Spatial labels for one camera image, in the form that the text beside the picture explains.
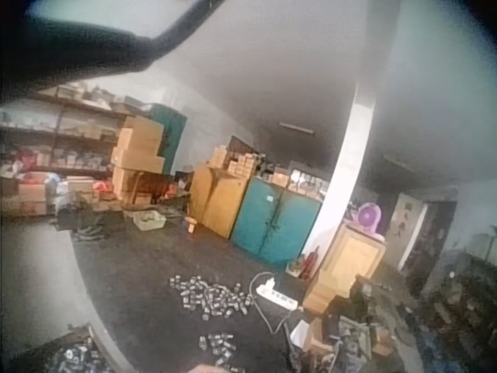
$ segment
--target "pink fan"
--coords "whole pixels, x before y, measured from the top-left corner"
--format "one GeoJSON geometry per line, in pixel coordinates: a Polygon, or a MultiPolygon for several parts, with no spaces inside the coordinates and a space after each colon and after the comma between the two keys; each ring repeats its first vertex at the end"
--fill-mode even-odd
{"type": "Polygon", "coordinates": [[[363,204],[354,216],[354,221],[369,233],[376,232],[380,219],[381,209],[377,204],[372,203],[363,204]]]}

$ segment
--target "white pillar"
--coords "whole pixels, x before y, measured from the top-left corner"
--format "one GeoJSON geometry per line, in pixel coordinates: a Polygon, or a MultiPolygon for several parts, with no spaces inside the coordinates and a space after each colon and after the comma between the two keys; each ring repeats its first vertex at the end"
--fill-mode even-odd
{"type": "Polygon", "coordinates": [[[374,95],[358,85],[339,159],[336,163],[325,201],[321,206],[303,251],[307,255],[319,247],[318,262],[315,265],[314,272],[318,269],[332,243],[333,237],[335,237],[356,185],[370,134],[373,111],[374,95]]]}

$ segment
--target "workbench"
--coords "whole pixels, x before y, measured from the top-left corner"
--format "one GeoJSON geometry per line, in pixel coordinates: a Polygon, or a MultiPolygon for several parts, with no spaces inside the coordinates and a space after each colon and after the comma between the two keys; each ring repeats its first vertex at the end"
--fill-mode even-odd
{"type": "MultiPolygon", "coordinates": [[[[287,372],[284,332],[269,334],[254,306],[243,316],[213,317],[184,309],[175,275],[200,275],[210,283],[248,290],[251,279],[273,271],[267,263],[198,226],[190,235],[183,220],[169,219],[162,229],[141,232],[132,221],[107,224],[107,238],[94,242],[73,239],[75,255],[96,311],[123,355],[147,373],[183,373],[214,357],[199,347],[199,337],[229,332],[237,346],[230,363],[251,372],[287,372]]],[[[304,285],[286,274],[276,275],[276,289],[301,302],[304,285]]],[[[264,300],[273,328],[287,313],[264,300]]]]}

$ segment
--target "red object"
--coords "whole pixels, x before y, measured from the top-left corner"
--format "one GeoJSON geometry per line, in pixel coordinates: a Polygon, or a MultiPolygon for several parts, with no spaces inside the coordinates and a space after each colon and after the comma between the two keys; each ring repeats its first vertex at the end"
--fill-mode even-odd
{"type": "Polygon", "coordinates": [[[314,269],[314,265],[318,261],[318,249],[319,246],[316,247],[316,250],[310,253],[307,259],[305,260],[304,270],[301,273],[301,279],[307,280],[311,276],[312,270],[314,269]]]}

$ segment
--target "ceiling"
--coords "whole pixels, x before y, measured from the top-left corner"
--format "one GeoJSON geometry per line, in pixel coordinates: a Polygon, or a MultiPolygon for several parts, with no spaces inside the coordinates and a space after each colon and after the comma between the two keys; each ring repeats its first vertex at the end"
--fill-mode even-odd
{"type": "MultiPolygon", "coordinates": [[[[44,4],[59,18],[153,37],[191,1],[44,4]]],[[[278,162],[330,171],[364,46],[371,47],[369,12],[368,0],[227,0],[158,66],[250,127],[278,162]],[[279,122],[309,127],[315,136],[279,122]]],[[[463,9],[403,1],[361,182],[406,190],[497,177],[495,61],[491,40],[463,9]]]]}

